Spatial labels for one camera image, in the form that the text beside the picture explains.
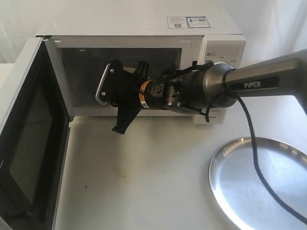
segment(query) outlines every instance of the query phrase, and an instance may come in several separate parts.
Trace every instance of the microwave label sticker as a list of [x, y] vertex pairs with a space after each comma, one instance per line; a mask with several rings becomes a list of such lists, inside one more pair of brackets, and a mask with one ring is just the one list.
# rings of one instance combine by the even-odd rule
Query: microwave label sticker
[[167, 26], [169, 29], [189, 28], [186, 17], [167, 17]]
[[205, 16], [187, 17], [189, 28], [210, 28], [210, 24]]

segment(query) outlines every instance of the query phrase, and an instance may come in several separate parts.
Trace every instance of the sticker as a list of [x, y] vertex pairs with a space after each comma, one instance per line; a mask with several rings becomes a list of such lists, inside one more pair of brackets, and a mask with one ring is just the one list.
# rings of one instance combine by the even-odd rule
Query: sticker
[[[143, 92], [143, 93], [145, 92], [146, 86], [148, 85], [148, 83], [149, 83], [150, 81], [151, 81], [151, 80], [147, 80], [147, 81], [145, 81], [145, 82], [142, 84], [142, 86], [141, 86], [141, 88], [140, 88], [140, 91], [141, 91], [141, 92]], [[139, 100], [140, 100], [141, 105], [142, 105], [144, 108], [149, 108], [148, 104], [147, 104], [146, 101], [145, 101], [145, 95], [139, 93]]]
[[210, 28], [208, 20], [205, 16], [187, 17], [189, 28]]
[[167, 17], [167, 26], [169, 29], [188, 28], [186, 17]]

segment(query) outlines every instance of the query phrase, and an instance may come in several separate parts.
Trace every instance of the metal tray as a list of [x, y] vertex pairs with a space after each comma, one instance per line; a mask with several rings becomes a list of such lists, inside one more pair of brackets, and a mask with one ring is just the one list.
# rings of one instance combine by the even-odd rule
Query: metal tray
[[[278, 196], [307, 216], [307, 155], [285, 143], [257, 138], [261, 171]], [[239, 229], [307, 229], [270, 196], [253, 165], [250, 138], [221, 146], [209, 166], [213, 195]]]

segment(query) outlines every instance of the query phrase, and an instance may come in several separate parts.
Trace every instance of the black cable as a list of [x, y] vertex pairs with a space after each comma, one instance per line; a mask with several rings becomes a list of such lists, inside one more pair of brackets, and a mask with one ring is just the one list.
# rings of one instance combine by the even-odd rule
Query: black cable
[[[256, 173], [260, 179], [260, 181], [262, 182], [262, 184], [264, 185], [264, 187], [266, 188], [266, 190], [269, 192], [269, 194], [273, 197], [273, 199], [287, 212], [289, 212], [292, 216], [294, 216], [295, 218], [297, 218], [298, 220], [300, 220], [301, 222], [303, 222], [305, 225], [307, 225], [307, 218], [304, 217], [303, 215], [301, 215], [300, 213], [298, 213], [297, 211], [295, 211], [292, 207], [290, 207], [289, 205], [287, 205], [276, 193], [275, 191], [271, 188], [271, 186], [269, 185], [269, 183], [267, 182], [267, 180], [264, 178], [262, 171], [259, 167], [259, 161], [258, 161], [258, 150], [257, 150], [257, 140], [256, 140], [256, 135], [255, 135], [255, 131], [254, 131], [254, 127], [253, 127], [253, 123], [251, 121], [251, 117], [250, 114], [248, 112], [248, 109], [246, 107], [246, 105], [244, 104], [243, 100], [235, 93], [235, 92], [231, 92], [230, 90], [226, 90], [225, 94], [235, 98], [238, 100], [238, 102], [240, 103], [240, 105], [242, 106], [244, 113], [246, 115], [246, 118], [248, 120], [248, 127], [250, 130], [250, 137], [251, 137], [251, 145], [252, 145], [252, 150], [253, 150], [253, 163], [254, 163], [254, 167], [256, 170]], [[216, 96], [216, 98], [214, 100], [212, 100], [212, 102], [209, 104], [206, 113], [205, 113], [205, 118], [206, 121], [209, 122], [209, 111], [212, 107], [212, 105], [214, 104], [214, 102], [223, 94], [220, 94], [218, 96]]]

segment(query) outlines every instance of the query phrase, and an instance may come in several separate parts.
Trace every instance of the microwave mesh screen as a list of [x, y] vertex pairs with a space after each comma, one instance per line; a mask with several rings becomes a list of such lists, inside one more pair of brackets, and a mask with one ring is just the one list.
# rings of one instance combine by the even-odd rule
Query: microwave mesh screen
[[33, 202], [36, 184], [51, 127], [52, 116], [39, 85], [22, 124], [9, 172], [24, 195]]
[[95, 93], [101, 76], [112, 60], [136, 69], [139, 61], [149, 64], [149, 77], [156, 79], [175, 64], [180, 68], [181, 48], [63, 48], [62, 63], [72, 102], [75, 107], [101, 105]]

